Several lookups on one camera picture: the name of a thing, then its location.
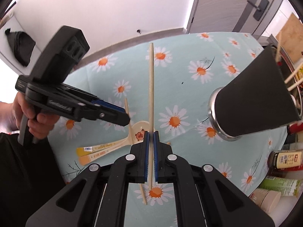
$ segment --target human hand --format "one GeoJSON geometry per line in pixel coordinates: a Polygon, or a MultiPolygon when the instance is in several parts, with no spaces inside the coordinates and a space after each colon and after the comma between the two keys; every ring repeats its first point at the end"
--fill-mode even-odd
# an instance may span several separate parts
{"type": "Polygon", "coordinates": [[[29,132],[38,139],[44,139],[49,132],[54,128],[59,116],[55,114],[39,113],[37,120],[34,120],[36,114],[34,109],[25,100],[24,94],[18,92],[13,102],[13,117],[16,121],[16,126],[20,129],[20,123],[23,114],[28,118],[29,132]]]}

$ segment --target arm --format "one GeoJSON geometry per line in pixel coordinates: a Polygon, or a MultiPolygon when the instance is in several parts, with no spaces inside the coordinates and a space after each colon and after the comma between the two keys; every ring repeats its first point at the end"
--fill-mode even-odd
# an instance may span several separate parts
{"type": "Polygon", "coordinates": [[[46,138],[59,119],[55,114],[39,113],[37,120],[33,120],[33,108],[27,103],[24,95],[18,92],[13,103],[0,103],[0,132],[9,133],[19,129],[23,114],[29,119],[29,132],[38,139],[46,138]]]}

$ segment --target green packaging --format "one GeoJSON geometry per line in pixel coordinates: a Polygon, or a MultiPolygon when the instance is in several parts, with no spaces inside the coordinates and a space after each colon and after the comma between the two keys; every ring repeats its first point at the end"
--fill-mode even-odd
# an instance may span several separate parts
{"type": "Polygon", "coordinates": [[[282,196],[299,197],[302,192],[302,183],[302,180],[267,176],[259,185],[259,188],[279,191],[282,196]]]}

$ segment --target floral tablecloth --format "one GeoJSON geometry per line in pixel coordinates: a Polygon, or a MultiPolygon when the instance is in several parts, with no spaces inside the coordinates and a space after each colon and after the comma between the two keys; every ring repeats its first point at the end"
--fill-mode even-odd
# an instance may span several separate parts
{"type": "MultiPolygon", "coordinates": [[[[220,139],[207,117],[211,93],[234,79],[262,50],[245,33],[200,33],[155,40],[155,129],[162,142],[190,164],[211,164],[249,195],[268,171],[266,160],[281,149],[284,127],[245,135],[235,142],[220,139]]],[[[124,107],[127,97],[132,122],[148,121],[148,43],[103,57],[68,76],[65,83],[124,107]]],[[[84,167],[77,147],[112,142],[128,135],[128,128],[101,120],[80,123],[60,118],[49,135],[60,171],[68,183],[84,167]]],[[[129,153],[125,146],[94,161],[101,166],[129,153]]],[[[131,184],[125,226],[176,226],[172,184],[153,184],[148,205],[137,184],[131,184]]]]}

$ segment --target silver screw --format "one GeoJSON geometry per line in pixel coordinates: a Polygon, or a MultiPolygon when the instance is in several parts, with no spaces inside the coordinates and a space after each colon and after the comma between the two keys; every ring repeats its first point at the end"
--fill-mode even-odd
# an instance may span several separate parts
{"type": "Polygon", "coordinates": [[[206,172],[211,172],[211,171],[213,170],[213,167],[212,167],[211,165],[205,165],[205,166],[203,167],[203,169],[204,169],[204,171],[206,171],[206,172]]]}
{"type": "Polygon", "coordinates": [[[128,154],[127,156],[125,156],[126,160],[134,160],[136,158],[136,156],[134,156],[133,154],[128,154]]]}
{"type": "Polygon", "coordinates": [[[174,155],[174,154],[170,154],[170,155],[167,156],[167,158],[168,158],[169,160],[176,160],[176,159],[177,159],[177,156],[174,155]]]}
{"type": "Polygon", "coordinates": [[[99,166],[97,165],[97,164],[91,164],[90,166],[89,166],[89,170],[91,171],[91,172],[95,172],[95,171],[97,171],[99,169],[99,166]]]}

